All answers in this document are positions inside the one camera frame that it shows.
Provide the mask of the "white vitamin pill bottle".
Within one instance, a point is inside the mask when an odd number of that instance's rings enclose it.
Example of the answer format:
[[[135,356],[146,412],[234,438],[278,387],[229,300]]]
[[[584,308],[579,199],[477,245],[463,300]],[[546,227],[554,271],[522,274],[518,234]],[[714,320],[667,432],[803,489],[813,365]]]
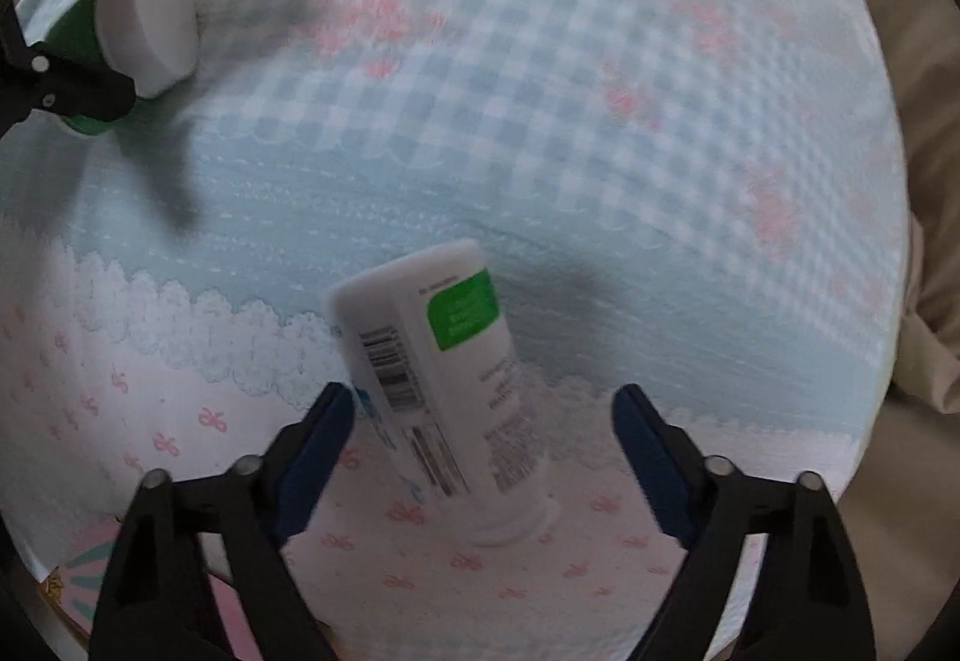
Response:
[[[537,416],[477,242],[356,274],[327,307],[356,399],[415,498],[475,546],[555,518]]]

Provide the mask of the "white round container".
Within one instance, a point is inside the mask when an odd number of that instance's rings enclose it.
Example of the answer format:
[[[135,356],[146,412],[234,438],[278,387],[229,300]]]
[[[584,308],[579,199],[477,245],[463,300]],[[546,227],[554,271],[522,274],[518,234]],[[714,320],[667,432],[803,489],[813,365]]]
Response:
[[[132,79],[139,99],[169,91],[199,63],[194,0],[94,0],[94,30],[107,66]]]

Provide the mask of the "blue pink patterned tablecloth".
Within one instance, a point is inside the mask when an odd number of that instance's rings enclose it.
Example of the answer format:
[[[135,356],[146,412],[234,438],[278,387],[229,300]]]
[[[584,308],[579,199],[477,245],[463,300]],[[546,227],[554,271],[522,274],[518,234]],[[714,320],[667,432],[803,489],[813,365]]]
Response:
[[[194,76],[2,141],[2,515],[64,573],[140,477],[345,378],[325,292],[473,239],[560,513],[467,546],[356,426],[286,558],[348,659],[622,659],[682,554],[610,425],[850,484],[892,373],[903,141],[864,0],[195,0]]]

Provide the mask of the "pink cardboard box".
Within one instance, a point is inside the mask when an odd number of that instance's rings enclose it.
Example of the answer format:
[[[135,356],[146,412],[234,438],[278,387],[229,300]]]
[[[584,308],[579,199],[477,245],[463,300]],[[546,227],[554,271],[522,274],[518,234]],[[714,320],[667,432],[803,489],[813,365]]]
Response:
[[[144,563],[133,563],[132,569],[117,576],[114,552],[121,531],[121,520],[115,516],[83,526],[70,542],[67,555],[53,565],[41,585],[46,601],[82,640],[91,640],[98,609],[103,604],[110,606],[117,594],[127,597],[132,606],[144,606],[161,594],[158,577],[150,575]],[[238,659],[263,659],[235,585],[210,570],[206,570],[205,580],[223,622],[228,650]]]

